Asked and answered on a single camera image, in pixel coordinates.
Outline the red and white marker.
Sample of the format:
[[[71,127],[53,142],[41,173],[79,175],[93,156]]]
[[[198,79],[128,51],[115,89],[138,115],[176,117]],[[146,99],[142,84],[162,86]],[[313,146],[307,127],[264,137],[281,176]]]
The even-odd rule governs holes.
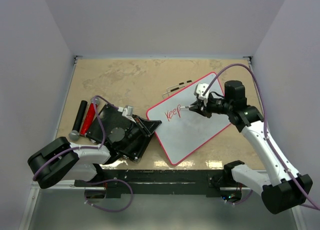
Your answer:
[[[181,109],[186,109],[186,110],[190,110],[192,109],[194,106],[193,105],[188,105],[188,106],[181,106]]]

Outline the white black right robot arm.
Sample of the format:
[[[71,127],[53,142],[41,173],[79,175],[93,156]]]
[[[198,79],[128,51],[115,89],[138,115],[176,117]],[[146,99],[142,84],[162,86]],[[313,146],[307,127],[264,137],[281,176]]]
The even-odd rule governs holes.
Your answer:
[[[266,175],[236,160],[225,164],[222,176],[213,184],[216,188],[242,184],[259,194],[265,207],[278,214],[303,205],[313,181],[302,175],[288,161],[270,133],[265,120],[255,106],[247,103],[246,89],[241,81],[230,80],[224,84],[224,95],[209,91],[209,85],[198,83],[194,90],[196,101],[189,110],[204,117],[212,114],[226,115],[232,125],[246,138],[260,158]]]

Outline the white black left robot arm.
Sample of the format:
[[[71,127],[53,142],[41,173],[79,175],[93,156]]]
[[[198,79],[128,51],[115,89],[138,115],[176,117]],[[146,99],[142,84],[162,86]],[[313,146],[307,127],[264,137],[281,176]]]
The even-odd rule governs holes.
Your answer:
[[[129,120],[117,114],[102,117],[89,128],[94,140],[105,137],[98,145],[80,145],[59,137],[33,154],[27,161],[33,181],[47,189],[63,180],[82,180],[99,186],[104,180],[100,165],[109,165],[120,157],[137,162],[141,159],[160,120],[146,120],[137,115]]]

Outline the pink framed whiteboard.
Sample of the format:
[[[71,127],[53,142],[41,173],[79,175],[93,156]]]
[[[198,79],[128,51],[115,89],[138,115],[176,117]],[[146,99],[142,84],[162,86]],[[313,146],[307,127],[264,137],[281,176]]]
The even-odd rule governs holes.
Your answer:
[[[208,73],[146,111],[148,120],[161,121],[155,135],[172,165],[182,162],[231,124],[226,115],[207,118],[181,109],[196,101],[197,84],[209,84],[215,76],[215,72]]]

